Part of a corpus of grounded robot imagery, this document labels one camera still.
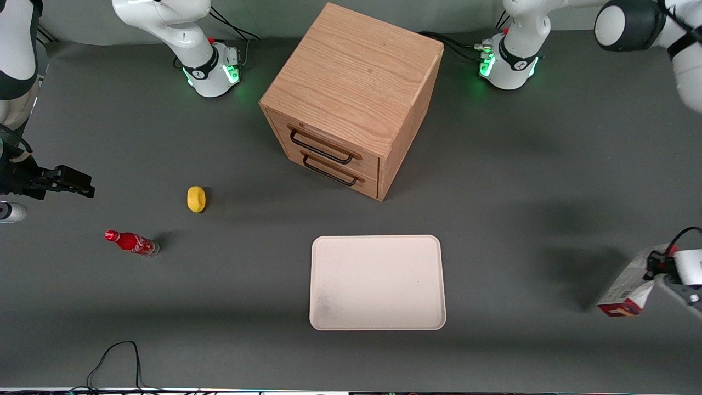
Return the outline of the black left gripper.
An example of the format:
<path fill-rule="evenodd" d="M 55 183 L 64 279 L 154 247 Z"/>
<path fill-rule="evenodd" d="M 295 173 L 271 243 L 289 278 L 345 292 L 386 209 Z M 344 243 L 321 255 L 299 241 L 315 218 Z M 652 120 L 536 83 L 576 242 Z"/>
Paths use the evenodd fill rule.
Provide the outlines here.
<path fill-rule="evenodd" d="M 676 249 L 651 250 L 647 257 L 647 275 L 657 275 L 656 284 L 661 287 L 678 303 L 681 303 L 686 311 L 692 313 L 698 320 L 701 320 L 701 292 L 692 286 L 683 285 L 673 274 L 677 274 L 675 259 L 673 257 Z"/>

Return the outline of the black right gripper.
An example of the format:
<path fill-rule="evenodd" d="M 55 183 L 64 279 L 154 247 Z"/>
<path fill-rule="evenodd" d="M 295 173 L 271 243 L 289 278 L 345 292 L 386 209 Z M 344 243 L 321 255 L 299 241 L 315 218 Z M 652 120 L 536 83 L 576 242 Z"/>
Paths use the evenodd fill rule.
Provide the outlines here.
<path fill-rule="evenodd" d="M 75 168 L 65 165 L 44 168 L 37 164 L 33 156 L 2 156 L 2 195 L 25 195 L 43 200 L 48 191 L 71 192 L 88 199 L 95 195 L 91 177 Z"/>

